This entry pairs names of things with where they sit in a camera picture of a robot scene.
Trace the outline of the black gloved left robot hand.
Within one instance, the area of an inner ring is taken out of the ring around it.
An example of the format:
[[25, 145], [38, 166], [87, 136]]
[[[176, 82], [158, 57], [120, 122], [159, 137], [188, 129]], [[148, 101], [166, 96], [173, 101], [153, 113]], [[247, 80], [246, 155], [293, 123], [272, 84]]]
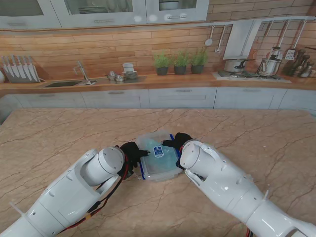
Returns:
[[131, 169], [137, 168], [141, 157], [146, 157], [150, 151], [140, 150], [135, 142], [127, 142], [120, 146], [120, 149], [126, 155]]

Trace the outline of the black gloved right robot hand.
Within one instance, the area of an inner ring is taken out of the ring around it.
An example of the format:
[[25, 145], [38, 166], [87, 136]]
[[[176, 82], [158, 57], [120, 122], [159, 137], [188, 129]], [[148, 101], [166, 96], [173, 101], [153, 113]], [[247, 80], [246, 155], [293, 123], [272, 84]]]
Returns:
[[166, 147], [172, 147], [174, 148], [179, 154], [182, 153], [182, 147], [183, 145], [192, 140], [193, 138], [186, 134], [186, 133], [181, 133], [181, 132], [178, 132], [174, 139], [173, 140], [164, 140], [162, 141], [162, 145], [163, 146], [166, 146]]

